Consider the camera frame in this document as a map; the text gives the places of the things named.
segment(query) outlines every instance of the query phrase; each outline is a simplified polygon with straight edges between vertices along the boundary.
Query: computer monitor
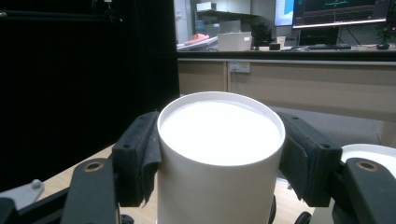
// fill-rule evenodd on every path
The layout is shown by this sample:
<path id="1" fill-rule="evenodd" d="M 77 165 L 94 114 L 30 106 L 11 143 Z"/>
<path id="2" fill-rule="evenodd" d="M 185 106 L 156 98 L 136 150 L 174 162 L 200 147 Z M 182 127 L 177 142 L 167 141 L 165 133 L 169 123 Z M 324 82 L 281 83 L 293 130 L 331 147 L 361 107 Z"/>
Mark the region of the computer monitor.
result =
<path id="1" fill-rule="evenodd" d="M 390 0 L 296 0 L 292 28 L 382 22 Z"/>
<path id="2" fill-rule="evenodd" d="M 293 22 L 294 0 L 276 0 L 274 26 L 290 26 Z"/>

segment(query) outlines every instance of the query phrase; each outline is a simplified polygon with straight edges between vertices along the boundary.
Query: wooden table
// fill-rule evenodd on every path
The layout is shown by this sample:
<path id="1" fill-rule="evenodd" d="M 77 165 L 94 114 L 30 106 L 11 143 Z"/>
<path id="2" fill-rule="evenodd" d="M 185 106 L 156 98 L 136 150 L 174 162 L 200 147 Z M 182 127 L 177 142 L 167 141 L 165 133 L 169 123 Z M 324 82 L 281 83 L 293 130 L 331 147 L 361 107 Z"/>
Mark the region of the wooden table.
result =
<path id="1" fill-rule="evenodd" d="M 107 158 L 111 153 L 112 147 L 113 146 L 103 149 L 102 151 L 89 157 L 87 160 L 94 158 Z M 76 166 L 77 164 L 44 181 L 45 189 L 39 200 L 67 188 L 70 185 L 71 177 Z M 288 185 L 288 182 L 284 179 L 279 178 L 276 181 L 276 218 L 274 220 L 275 224 L 294 223 L 294 221 L 303 211 L 307 211 L 311 214 L 314 211 L 314 208 L 310 208 L 304 202 L 300 202 L 297 199 L 294 191 L 292 189 L 288 189 Z M 133 217 L 135 224 L 155 224 L 157 220 L 156 188 L 152 192 L 150 200 L 146 204 L 146 206 L 122 207 L 120 209 L 120 213 Z"/>

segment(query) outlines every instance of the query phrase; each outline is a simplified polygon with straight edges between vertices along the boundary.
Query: white cylindrical container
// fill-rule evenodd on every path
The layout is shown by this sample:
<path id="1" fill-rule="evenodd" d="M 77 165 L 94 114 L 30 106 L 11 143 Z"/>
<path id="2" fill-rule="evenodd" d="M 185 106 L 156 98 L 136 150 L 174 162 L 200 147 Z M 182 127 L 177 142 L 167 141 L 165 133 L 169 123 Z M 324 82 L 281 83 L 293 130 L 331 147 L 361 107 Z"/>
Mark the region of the white cylindrical container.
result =
<path id="1" fill-rule="evenodd" d="M 199 92 L 158 118 L 158 224 L 268 223 L 285 139 L 279 116 L 228 92 Z"/>

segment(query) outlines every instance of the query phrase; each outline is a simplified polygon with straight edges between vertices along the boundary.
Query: screw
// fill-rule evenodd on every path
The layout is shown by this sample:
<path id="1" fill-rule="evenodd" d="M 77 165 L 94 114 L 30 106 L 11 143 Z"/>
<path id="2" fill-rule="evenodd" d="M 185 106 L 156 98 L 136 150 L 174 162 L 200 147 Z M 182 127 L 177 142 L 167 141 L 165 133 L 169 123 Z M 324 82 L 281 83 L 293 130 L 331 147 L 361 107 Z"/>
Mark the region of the screw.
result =
<path id="1" fill-rule="evenodd" d="M 37 179 L 32 181 L 32 189 L 39 189 L 39 188 L 41 188 L 41 181 Z"/>

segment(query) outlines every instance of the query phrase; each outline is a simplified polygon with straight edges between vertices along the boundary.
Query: black curtain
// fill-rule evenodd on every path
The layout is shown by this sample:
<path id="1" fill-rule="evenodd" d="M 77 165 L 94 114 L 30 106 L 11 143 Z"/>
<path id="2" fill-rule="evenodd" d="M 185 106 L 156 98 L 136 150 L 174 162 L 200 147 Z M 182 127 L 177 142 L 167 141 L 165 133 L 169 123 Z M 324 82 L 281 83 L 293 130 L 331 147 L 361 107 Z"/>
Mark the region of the black curtain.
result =
<path id="1" fill-rule="evenodd" d="M 179 95 L 173 0 L 115 2 L 114 21 L 100 2 L 53 2 L 0 4 L 29 15 L 0 20 L 0 191 L 60 173 Z"/>

